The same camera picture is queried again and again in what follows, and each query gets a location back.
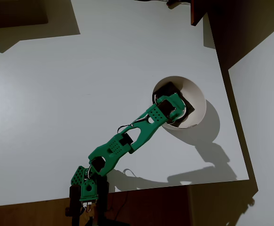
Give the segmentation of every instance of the green robotic arm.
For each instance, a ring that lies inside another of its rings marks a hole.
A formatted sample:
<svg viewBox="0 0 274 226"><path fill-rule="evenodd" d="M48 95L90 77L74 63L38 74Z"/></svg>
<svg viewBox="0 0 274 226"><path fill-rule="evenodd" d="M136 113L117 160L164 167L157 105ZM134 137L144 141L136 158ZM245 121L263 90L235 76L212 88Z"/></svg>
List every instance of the green robotic arm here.
<svg viewBox="0 0 274 226"><path fill-rule="evenodd" d="M114 169L119 159L127 152L132 154L144 145L164 123L183 121L193 106L182 96L180 91L169 82L155 93L155 102L139 118L89 155L88 168L79 166L71 179L70 208L66 215L79 218L81 203L95 202L100 195L98 191L108 185L106 175ZM135 142L127 132L131 129L141 130Z"/></svg>

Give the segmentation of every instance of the wooden surface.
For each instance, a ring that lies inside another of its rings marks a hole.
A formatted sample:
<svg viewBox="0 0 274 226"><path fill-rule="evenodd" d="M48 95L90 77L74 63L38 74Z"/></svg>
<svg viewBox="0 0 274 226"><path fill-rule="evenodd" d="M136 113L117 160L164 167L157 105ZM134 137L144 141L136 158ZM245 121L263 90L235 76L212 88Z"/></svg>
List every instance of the wooden surface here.
<svg viewBox="0 0 274 226"><path fill-rule="evenodd" d="M0 226L71 226L65 216L69 199L0 206ZM130 226L191 225L188 191L184 186L109 194L106 217ZM86 213L80 225L86 223Z"/></svg>

